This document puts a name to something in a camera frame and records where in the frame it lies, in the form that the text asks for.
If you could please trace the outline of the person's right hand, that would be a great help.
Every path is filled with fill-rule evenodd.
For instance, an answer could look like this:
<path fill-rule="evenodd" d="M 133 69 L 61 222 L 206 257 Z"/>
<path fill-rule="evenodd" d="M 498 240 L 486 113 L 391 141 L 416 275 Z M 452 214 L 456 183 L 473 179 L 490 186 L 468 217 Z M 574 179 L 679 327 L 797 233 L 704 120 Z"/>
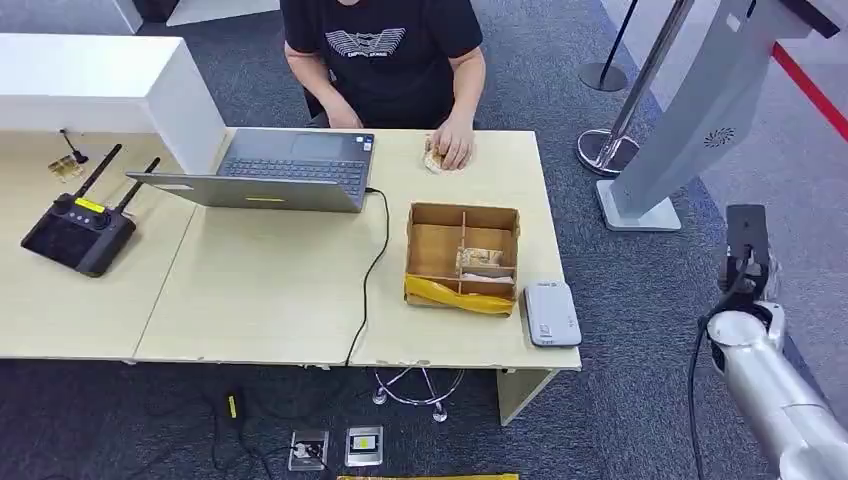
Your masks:
<path fill-rule="evenodd" d="M 347 104 L 325 110 L 328 124 L 333 129 L 361 129 L 363 123 L 358 114 Z"/>

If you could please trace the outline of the person's left hand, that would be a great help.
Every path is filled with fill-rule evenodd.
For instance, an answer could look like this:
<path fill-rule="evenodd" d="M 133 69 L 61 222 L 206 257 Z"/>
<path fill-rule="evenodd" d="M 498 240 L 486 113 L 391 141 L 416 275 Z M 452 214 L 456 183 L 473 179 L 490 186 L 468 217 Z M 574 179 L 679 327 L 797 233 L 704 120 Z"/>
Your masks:
<path fill-rule="evenodd" d="M 463 169 L 474 149 L 473 118 L 451 114 L 431 136 L 429 148 L 443 170 Z"/>

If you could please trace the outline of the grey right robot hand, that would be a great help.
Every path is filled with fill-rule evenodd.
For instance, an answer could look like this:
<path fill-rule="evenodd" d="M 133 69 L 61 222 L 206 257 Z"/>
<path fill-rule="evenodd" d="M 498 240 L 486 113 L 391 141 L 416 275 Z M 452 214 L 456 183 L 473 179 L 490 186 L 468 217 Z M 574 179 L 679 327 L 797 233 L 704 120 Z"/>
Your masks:
<path fill-rule="evenodd" d="M 726 220 L 727 249 L 719 263 L 720 291 L 734 307 L 757 301 L 776 303 L 781 270 L 771 248 L 765 206 L 729 205 Z"/>

